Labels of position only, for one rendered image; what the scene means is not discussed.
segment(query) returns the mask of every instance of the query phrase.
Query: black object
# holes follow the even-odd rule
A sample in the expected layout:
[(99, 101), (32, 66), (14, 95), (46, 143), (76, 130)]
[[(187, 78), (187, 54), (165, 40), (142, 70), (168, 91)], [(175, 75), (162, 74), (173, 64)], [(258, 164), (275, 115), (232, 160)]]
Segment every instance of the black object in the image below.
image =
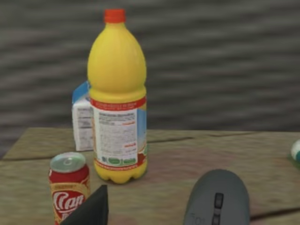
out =
[(212, 170), (195, 184), (189, 197), (184, 225), (249, 225), (249, 195), (233, 172)]
[(60, 225), (107, 225), (107, 220), (107, 185), (102, 185)]

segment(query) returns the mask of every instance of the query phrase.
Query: can label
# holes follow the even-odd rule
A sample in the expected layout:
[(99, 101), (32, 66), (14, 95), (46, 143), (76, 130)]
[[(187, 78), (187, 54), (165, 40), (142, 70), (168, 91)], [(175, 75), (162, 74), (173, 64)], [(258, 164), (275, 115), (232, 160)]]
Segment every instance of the can label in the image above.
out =
[(147, 157), (146, 97), (109, 104), (90, 99), (97, 165), (107, 170), (130, 170)]
[(90, 177), (80, 183), (51, 183), (55, 224), (59, 225), (90, 196)]

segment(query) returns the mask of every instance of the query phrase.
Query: bottle base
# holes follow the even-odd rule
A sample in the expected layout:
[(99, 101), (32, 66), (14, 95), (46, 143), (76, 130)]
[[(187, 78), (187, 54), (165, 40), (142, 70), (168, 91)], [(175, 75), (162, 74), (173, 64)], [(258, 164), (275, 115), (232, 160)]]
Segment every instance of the bottle base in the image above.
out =
[(116, 184), (125, 184), (128, 183), (132, 178), (137, 180), (143, 177), (147, 171), (147, 165), (148, 161), (146, 160), (142, 165), (132, 170), (112, 171), (98, 166), (94, 161), (94, 167), (99, 177), (105, 181), (111, 180)]

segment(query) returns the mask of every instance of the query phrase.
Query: silver can top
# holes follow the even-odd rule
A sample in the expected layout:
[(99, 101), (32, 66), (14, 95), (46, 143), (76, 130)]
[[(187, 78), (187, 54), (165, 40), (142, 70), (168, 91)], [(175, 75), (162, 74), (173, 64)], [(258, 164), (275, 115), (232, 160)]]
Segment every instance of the silver can top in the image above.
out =
[(80, 170), (86, 164), (85, 157), (78, 152), (66, 152), (53, 157), (50, 169), (58, 173), (71, 173)]

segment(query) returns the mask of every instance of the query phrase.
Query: blue carton top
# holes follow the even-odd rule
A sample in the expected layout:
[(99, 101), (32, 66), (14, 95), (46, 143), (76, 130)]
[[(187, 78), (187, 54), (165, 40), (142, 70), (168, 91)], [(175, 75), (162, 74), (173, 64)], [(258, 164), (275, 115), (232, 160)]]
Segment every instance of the blue carton top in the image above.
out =
[(77, 102), (82, 97), (89, 94), (90, 90), (90, 84), (88, 81), (85, 81), (84, 83), (80, 84), (72, 94), (72, 105)]

